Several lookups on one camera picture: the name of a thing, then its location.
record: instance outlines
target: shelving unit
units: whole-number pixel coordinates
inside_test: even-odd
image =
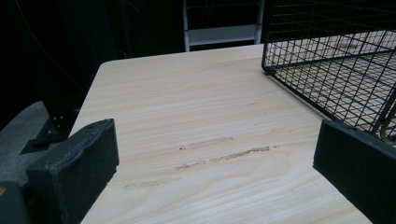
[[[215,26],[202,27],[202,24],[198,24],[197,27],[191,27],[189,22],[189,9],[201,8],[205,9],[209,7],[212,10],[214,7],[217,12],[224,12],[224,16],[227,16],[228,12],[238,9],[252,9],[255,7],[257,10],[257,15],[255,21],[244,20],[245,18],[237,18],[240,20],[235,20],[226,24],[225,26]],[[184,42],[185,51],[191,51],[192,46],[201,46],[209,44],[227,43],[227,42],[237,42],[237,41],[247,41],[252,40],[254,44],[260,44],[262,39],[262,15],[264,8],[264,0],[255,1],[211,1],[208,5],[207,1],[203,4],[203,1],[189,1],[183,0],[183,22],[184,22]],[[221,25],[221,22],[213,22],[213,24]]]

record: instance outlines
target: dark background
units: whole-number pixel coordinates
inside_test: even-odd
[[[258,1],[188,2],[190,29],[256,20]],[[0,17],[0,130],[37,101],[72,125],[101,63],[184,51],[181,0],[2,0]]]

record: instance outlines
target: black wire mesh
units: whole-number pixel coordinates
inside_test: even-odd
[[[396,142],[396,1],[267,0],[262,68],[331,119]]]

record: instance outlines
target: black object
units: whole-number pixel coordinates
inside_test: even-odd
[[[266,74],[330,119],[396,143],[396,2],[265,4]]]
[[[323,120],[314,168],[373,223],[396,223],[394,147],[345,123]]]
[[[79,223],[119,162],[114,119],[87,125],[26,169],[25,207],[18,206],[14,214],[27,211],[31,223]],[[14,200],[0,196],[0,204]]]
[[[15,182],[0,182],[0,223],[30,223],[21,187]]]

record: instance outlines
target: wooden tabletop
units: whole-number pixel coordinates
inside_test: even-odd
[[[104,63],[72,133],[114,119],[120,165],[83,223],[370,223],[313,169],[324,118],[262,45]]]

